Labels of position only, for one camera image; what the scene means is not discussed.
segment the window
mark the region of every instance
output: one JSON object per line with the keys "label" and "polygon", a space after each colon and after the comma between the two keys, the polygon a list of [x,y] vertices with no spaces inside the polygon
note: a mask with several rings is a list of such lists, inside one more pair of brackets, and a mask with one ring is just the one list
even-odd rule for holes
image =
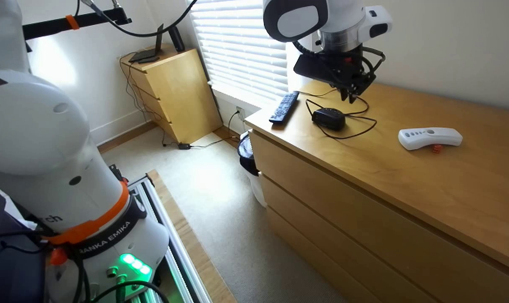
{"label": "window", "polygon": [[262,0],[198,0],[191,18],[214,90],[258,104],[287,94],[285,43],[266,32]]}

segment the beige carpet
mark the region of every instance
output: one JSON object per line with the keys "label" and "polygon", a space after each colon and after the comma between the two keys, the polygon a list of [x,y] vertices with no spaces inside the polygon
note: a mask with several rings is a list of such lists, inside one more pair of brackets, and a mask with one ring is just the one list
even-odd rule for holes
{"label": "beige carpet", "polygon": [[[268,227],[235,149],[162,147],[154,128],[103,155],[130,180],[156,169],[239,303],[345,302]],[[210,134],[196,145],[219,140]]]}

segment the orange band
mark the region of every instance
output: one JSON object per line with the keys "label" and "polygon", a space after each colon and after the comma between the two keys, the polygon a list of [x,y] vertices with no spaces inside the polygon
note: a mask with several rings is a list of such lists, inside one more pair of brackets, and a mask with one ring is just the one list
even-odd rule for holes
{"label": "orange band", "polygon": [[58,236],[43,238],[54,245],[60,245],[67,242],[75,244],[98,232],[102,226],[116,217],[121,212],[127,201],[129,201],[129,190],[124,182],[121,182],[121,185],[122,193],[120,199],[111,209],[101,215],[101,217],[69,228],[63,234],[58,234]]}
{"label": "orange band", "polygon": [[80,28],[79,24],[77,23],[77,20],[75,20],[75,17],[73,17],[72,15],[65,16],[65,19],[67,19],[67,22],[69,22],[69,25],[71,25],[72,29]]}

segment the electrical outlet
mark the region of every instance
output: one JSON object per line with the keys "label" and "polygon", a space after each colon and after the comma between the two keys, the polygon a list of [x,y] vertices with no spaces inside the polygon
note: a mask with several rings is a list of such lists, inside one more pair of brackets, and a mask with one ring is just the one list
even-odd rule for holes
{"label": "electrical outlet", "polygon": [[239,106],[236,106],[235,109],[237,111],[239,111],[239,114],[237,114],[237,117],[241,120],[241,121],[245,121],[245,110],[242,109],[241,107]]}

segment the trash can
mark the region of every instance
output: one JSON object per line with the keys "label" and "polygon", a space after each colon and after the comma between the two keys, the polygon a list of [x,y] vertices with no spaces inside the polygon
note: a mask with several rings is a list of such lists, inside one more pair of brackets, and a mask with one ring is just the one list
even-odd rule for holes
{"label": "trash can", "polygon": [[249,133],[245,132],[240,136],[239,145],[237,146],[237,154],[239,155],[239,163],[245,169],[245,174],[251,181],[251,187],[254,192],[254,197],[263,207],[267,206],[264,200],[264,194],[262,193],[262,186],[260,185],[260,172],[256,169],[256,163],[254,162],[254,153],[251,145],[251,139]]}

